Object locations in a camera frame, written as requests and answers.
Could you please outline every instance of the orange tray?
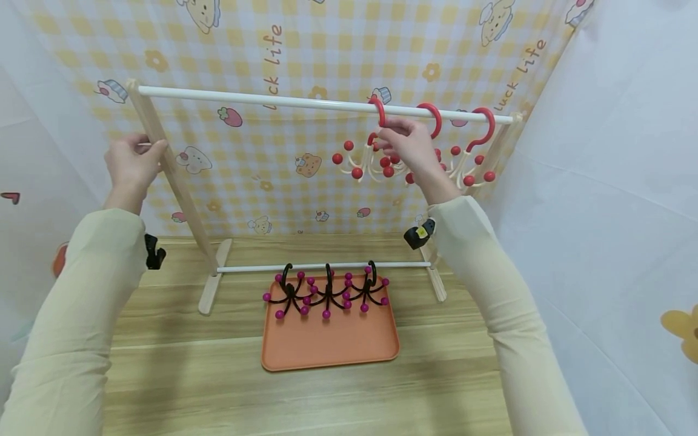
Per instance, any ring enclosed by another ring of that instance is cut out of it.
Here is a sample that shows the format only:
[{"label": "orange tray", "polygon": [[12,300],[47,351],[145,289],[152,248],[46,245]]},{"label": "orange tray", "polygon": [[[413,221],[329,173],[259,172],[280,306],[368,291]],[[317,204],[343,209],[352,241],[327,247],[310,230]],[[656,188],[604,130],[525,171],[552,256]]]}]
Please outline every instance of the orange tray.
[{"label": "orange tray", "polygon": [[[354,285],[361,288],[364,284],[363,274],[355,276]],[[297,286],[298,279],[287,279],[287,282]],[[315,277],[315,286],[325,290],[327,278]],[[333,278],[332,287],[337,290],[344,288],[344,277]],[[309,294],[307,282],[298,291],[299,295]],[[388,296],[388,286],[371,294],[376,300]],[[269,287],[272,300],[285,298],[281,285],[273,282]],[[342,303],[341,296],[336,297]],[[332,316],[328,320],[322,318],[325,309],[323,303],[313,306],[307,316],[301,316],[298,309],[291,305],[286,316],[278,320],[274,316],[277,310],[283,310],[285,303],[267,304],[264,338],[262,339],[262,366],[268,371],[286,371],[303,368],[319,368],[323,366],[350,365],[353,363],[368,363],[389,361],[395,359],[400,351],[400,341],[397,337],[395,318],[392,306],[379,306],[370,301],[369,311],[361,312],[362,299],[354,300],[348,310],[341,310],[330,302]]]}]

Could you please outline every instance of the hand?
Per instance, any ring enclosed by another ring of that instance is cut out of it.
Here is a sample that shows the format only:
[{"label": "hand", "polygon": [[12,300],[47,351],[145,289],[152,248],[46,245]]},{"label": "hand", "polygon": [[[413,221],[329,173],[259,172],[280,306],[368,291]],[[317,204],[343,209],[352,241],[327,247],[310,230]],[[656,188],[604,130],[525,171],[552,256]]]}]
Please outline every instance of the hand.
[{"label": "hand", "polygon": [[397,155],[414,173],[427,203],[446,203],[461,195],[439,165],[431,135],[423,123],[390,118],[378,131],[378,138],[376,145],[386,156]]},{"label": "hand", "polygon": [[104,160],[112,178],[112,190],[104,209],[140,213],[148,187],[160,172],[160,159],[168,147],[165,140],[155,144],[148,142],[146,135],[131,133],[109,145]]}]

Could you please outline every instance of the white horizontal rod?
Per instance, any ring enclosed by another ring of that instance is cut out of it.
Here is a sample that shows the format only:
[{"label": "white horizontal rod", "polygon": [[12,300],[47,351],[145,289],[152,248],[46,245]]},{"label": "white horizontal rod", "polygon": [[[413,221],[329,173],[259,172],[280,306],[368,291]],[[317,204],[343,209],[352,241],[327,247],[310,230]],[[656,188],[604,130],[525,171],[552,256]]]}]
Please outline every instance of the white horizontal rod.
[{"label": "white horizontal rod", "polygon": [[[429,268],[431,262],[375,262],[376,268]],[[366,262],[349,262],[343,264],[329,264],[333,269],[338,268],[363,268],[368,266]],[[252,273],[256,271],[278,271],[281,272],[286,265],[253,265],[253,266],[219,266],[219,273]],[[300,264],[293,265],[293,271],[303,269],[324,269],[325,264]]]},{"label": "white horizontal rod", "polygon": [[[254,105],[267,106],[288,106],[305,107],[306,109],[342,110],[347,112],[366,112],[367,114],[377,114],[378,108],[370,103],[352,103],[346,101],[314,100],[312,98],[296,98],[281,96],[263,96],[259,94],[241,94],[235,92],[201,91],[198,89],[179,89],[163,87],[139,86],[138,91],[143,96],[181,98],[184,100],[206,100],[206,101],[227,101],[230,103],[250,103]],[[419,116],[422,118],[433,118],[427,109],[405,106],[384,106],[388,115]],[[470,112],[460,112],[455,110],[440,110],[441,118],[457,121],[478,121],[486,123],[487,118],[483,114],[473,114]],[[497,124],[511,124],[514,119],[510,116],[495,115],[494,121]]]}]

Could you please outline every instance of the white bottom rail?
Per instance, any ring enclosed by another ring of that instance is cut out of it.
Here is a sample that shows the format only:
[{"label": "white bottom rail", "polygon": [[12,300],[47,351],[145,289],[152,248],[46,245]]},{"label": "white bottom rail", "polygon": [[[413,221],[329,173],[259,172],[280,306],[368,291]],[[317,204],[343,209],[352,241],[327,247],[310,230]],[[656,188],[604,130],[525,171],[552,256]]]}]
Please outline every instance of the white bottom rail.
[{"label": "white bottom rail", "polygon": [[[376,268],[429,268],[431,262],[374,262]],[[332,268],[363,268],[367,262],[345,262],[329,264]],[[258,271],[283,271],[286,265],[219,266],[219,273],[251,273]],[[324,269],[325,264],[293,264],[294,271],[302,269]]]}]

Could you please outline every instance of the red hook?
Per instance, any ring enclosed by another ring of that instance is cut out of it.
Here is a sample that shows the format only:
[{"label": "red hook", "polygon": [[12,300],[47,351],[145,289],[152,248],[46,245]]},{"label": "red hook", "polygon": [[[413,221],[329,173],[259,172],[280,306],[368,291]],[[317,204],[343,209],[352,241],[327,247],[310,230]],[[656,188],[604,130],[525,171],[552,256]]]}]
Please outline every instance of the red hook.
[{"label": "red hook", "polygon": [[434,139],[441,131],[441,113],[438,111],[438,109],[436,109],[436,106],[432,105],[431,103],[422,103],[417,107],[430,111],[431,114],[434,115],[434,118],[436,118],[436,127],[431,134],[431,139]]},{"label": "red hook", "polygon": [[476,145],[483,145],[487,143],[487,141],[489,141],[494,134],[494,115],[492,114],[491,110],[487,109],[486,107],[478,107],[477,109],[473,110],[473,114],[484,114],[487,117],[487,122],[489,123],[489,130],[483,138],[471,141],[466,147],[466,153],[470,153],[470,150],[472,150]]},{"label": "red hook", "polygon": [[376,108],[378,108],[378,125],[380,127],[385,127],[385,109],[383,109],[383,102],[380,101],[377,96],[373,95],[369,99],[369,103],[376,105]]}]

